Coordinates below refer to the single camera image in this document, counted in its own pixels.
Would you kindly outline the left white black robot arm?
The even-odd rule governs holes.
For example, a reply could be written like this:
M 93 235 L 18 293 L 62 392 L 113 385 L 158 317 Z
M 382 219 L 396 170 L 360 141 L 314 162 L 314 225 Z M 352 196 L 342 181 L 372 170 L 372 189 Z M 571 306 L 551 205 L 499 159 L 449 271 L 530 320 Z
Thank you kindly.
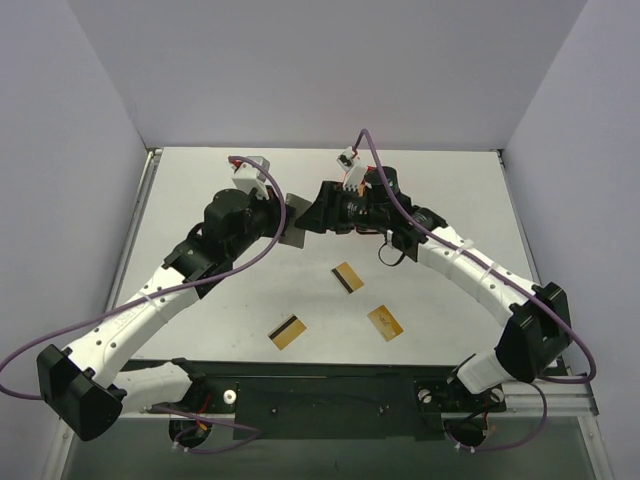
M 242 272 L 237 259 L 257 240 L 277 243 L 287 225 L 281 189 L 265 197 L 237 189 L 218 192 L 205 218 L 165 258 L 145 285 L 107 313 L 97 329 L 36 358 L 44 402 L 83 441 L 106 432 L 124 411 L 128 387 L 117 375 L 147 341 L 222 280 Z

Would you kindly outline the grey card holder wallet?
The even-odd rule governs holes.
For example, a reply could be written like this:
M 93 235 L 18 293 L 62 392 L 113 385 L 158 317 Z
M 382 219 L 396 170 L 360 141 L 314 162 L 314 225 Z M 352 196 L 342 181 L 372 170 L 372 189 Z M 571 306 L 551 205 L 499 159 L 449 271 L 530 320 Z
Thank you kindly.
M 286 225 L 279 243 L 289 247 L 303 249 L 305 244 L 306 231 L 296 226 L 297 220 L 309 209 L 311 202 L 293 193 L 287 193 L 286 204 Z

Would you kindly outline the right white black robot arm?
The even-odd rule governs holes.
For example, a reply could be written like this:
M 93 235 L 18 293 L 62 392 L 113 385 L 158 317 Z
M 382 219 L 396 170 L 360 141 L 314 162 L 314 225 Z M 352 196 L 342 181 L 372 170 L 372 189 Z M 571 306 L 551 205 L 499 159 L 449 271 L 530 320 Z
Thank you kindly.
M 570 344 L 569 335 L 551 317 L 569 320 L 560 287 L 541 287 L 483 255 L 443 217 L 413 204 L 400 191 L 392 167 L 369 171 L 363 193 L 323 182 L 295 225 L 318 234 L 383 234 L 404 256 L 442 274 L 494 317 L 503 329 L 497 345 L 465 359 L 447 383 L 448 400 L 459 409 L 472 407 L 483 392 L 504 381 L 533 382 Z

